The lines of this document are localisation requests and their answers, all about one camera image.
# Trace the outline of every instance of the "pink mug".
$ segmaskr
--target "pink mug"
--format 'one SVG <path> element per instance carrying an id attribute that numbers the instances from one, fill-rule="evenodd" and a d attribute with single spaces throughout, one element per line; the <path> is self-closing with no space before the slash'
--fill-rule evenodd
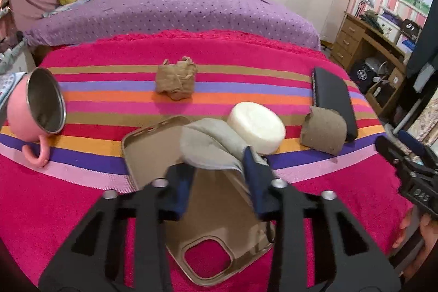
<path id="1" fill-rule="evenodd" d="M 29 145 L 23 145 L 24 157 L 34 166 L 49 162 L 47 137 L 59 133 L 65 124 L 65 102 L 55 77 L 46 68 L 37 67 L 25 75 L 9 96 L 7 121 L 20 140 L 38 141 L 41 151 L 34 155 Z"/>

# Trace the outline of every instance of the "white soap bar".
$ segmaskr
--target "white soap bar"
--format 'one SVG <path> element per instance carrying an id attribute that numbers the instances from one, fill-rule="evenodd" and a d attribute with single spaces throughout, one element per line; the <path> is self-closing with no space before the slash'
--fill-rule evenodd
<path id="1" fill-rule="evenodd" d="M 258 103 L 236 104 L 227 123 L 259 154 L 273 153 L 286 136 L 286 128 L 277 114 Z"/>

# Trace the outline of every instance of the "black power bank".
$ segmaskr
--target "black power bank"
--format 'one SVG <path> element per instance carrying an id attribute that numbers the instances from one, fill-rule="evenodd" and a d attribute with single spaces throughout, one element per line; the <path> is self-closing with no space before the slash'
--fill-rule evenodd
<path id="1" fill-rule="evenodd" d="M 333 73 L 315 67 L 312 72 L 313 105 L 337 111 L 347 123 L 347 141 L 358 137 L 358 125 L 344 80 Z"/>

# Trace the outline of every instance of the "bed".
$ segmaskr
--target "bed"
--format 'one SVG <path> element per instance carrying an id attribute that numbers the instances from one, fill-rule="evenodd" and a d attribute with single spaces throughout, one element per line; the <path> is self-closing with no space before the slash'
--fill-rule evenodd
<path id="1" fill-rule="evenodd" d="M 173 102 L 155 94 L 157 64 L 184 55 L 199 66 L 192 98 Z M 390 250 L 410 208 L 397 194 L 394 169 L 374 150 L 376 136 L 384 132 L 380 122 L 347 74 L 319 51 L 242 32 L 172 30 L 119 35 L 55 50 L 42 66 L 55 74 L 67 104 L 67 124 L 51 141 L 51 161 L 43 169 L 30 167 L 20 152 L 23 142 L 7 124 L 0 132 L 0 236 L 35 284 L 104 189 L 121 193 L 134 189 L 121 153 L 125 134 L 177 114 L 192 120 L 225 118 L 244 100 L 267 106 L 286 125 L 286 139 L 269 158 L 275 174 L 308 193 L 335 190 L 384 252 Z M 358 139 L 345 144 L 337 157 L 299 144 L 301 124 L 312 102 L 310 73 L 315 66 L 345 80 L 359 127 Z M 208 261 L 220 261 L 209 254 Z M 265 292 L 271 259 L 269 252 L 213 288 L 194 285 L 171 258 L 169 264 L 175 291 Z M 309 248 L 308 262 L 312 285 Z M 128 285 L 130 267 L 125 267 Z"/>
<path id="2" fill-rule="evenodd" d="M 238 30 L 319 50 L 313 25 L 270 0 L 92 0 L 40 19 L 56 0 L 10 0 L 30 46 L 73 45 L 132 32 Z"/>

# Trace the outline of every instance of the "silver screw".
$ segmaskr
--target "silver screw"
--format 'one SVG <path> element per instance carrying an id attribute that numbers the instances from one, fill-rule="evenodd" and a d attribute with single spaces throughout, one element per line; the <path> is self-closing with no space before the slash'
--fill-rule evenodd
<path id="1" fill-rule="evenodd" d="M 323 193 L 321 193 L 321 197 L 324 198 L 325 200 L 334 200 L 338 196 L 334 191 L 324 191 Z"/>
<path id="2" fill-rule="evenodd" d="M 167 187 L 169 184 L 169 181 L 165 178 L 157 178 L 156 180 L 153 180 L 152 185 L 156 188 L 163 188 Z"/>
<path id="3" fill-rule="evenodd" d="M 275 180 L 271 181 L 271 186 L 275 188 L 285 188 L 287 187 L 287 182 L 281 178 L 276 178 Z"/>
<path id="4" fill-rule="evenodd" d="M 115 189 L 107 189 L 104 193 L 103 193 L 103 197 L 106 200 L 113 200 L 114 198 L 117 198 L 119 194 L 117 193 L 117 191 Z"/>

